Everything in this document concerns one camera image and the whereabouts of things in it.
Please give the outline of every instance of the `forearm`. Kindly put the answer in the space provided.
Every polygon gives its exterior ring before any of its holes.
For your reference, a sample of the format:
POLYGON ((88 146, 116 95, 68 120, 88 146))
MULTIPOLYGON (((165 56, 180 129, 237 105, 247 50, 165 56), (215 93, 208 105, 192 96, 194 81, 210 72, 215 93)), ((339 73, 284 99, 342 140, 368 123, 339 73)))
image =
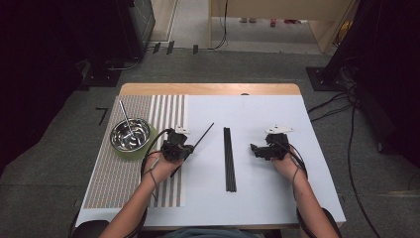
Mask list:
POLYGON ((338 237, 304 172, 299 170, 292 182, 297 208, 309 230, 316 237, 338 237))
POLYGON ((139 225, 154 190, 155 183, 151 175, 144 175, 133 195, 100 237, 125 237, 130 234, 139 225))

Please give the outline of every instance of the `black chopstick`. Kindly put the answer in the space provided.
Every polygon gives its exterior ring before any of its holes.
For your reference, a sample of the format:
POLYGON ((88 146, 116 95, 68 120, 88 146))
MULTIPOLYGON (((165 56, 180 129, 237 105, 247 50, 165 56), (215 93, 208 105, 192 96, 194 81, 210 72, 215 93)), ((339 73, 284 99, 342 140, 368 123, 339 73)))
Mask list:
POLYGON ((230 128, 224 128, 226 190, 237 191, 230 128))

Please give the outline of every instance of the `striped mat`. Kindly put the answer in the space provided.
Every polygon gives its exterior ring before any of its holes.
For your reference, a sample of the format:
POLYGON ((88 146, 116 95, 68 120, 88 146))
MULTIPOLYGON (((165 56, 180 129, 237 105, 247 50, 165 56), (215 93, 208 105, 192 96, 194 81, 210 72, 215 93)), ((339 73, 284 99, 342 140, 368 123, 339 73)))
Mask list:
MULTIPOLYGON (((123 160, 117 157, 109 141, 111 130, 124 120, 119 105, 122 100, 127 115, 141 117, 158 132, 176 125, 187 128, 187 95, 125 95, 117 96, 102 141, 83 208, 121 208, 140 183, 141 160, 123 160)), ((162 141, 157 140, 157 148, 162 141)), ((180 168, 173 178, 158 185, 151 207, 177 207, 185 205, 185 171, 180 168)))

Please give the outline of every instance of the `wooden table edge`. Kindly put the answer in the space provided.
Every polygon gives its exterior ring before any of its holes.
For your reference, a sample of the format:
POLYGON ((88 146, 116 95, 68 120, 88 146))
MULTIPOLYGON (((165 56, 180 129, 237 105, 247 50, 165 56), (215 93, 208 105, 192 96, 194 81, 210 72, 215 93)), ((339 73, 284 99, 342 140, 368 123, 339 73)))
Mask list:
POLYGON ((120 95, 301 95, 294 83, 125 83, 120 95))

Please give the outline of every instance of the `metal bowl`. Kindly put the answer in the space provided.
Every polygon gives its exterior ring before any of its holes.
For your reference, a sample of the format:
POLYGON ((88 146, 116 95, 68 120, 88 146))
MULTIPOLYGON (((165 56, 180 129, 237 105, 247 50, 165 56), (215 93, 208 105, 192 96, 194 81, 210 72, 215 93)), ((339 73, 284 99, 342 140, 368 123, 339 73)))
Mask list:
POLYGON ((119 122, 110 134, 111 145, 120 153, 120 156, 138 151, 148 142, 151 136, 151 127, 142 118, 130 118, 129 123, 134 137, 125 120, 119 122))

